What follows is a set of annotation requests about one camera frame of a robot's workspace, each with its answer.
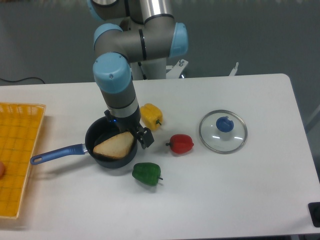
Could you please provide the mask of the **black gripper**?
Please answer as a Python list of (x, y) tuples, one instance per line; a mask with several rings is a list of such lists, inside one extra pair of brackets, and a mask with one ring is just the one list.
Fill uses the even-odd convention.
[(136, 134), (136, 139), (140, 142), (142, 149), (146, 149), (154, 142), (154, 137), (151, 130), (147, 127), (142, 127), (140, 124), (140, 110), (126, 117), (116, 117), (111, 114), (110, 110), (104, 112), (106, 119), (115, 124), (120, 132), (132, 132)]

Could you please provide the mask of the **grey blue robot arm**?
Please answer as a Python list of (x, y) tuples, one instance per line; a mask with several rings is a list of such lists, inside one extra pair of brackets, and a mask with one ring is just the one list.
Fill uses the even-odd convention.
[(115, 121), (120, 131), (129, 131), (143, 149), (148, 148), (154, 138), (140, 124), (130, 64), (186, 54), (186, 26), (175, 21), (169, 0), (89, 0), (87, 5), (100, 20), (123, 18), (137, 24), (124, 29), (104, 23), (95, 30), (92, 72), (108, 107), (107, 119)]

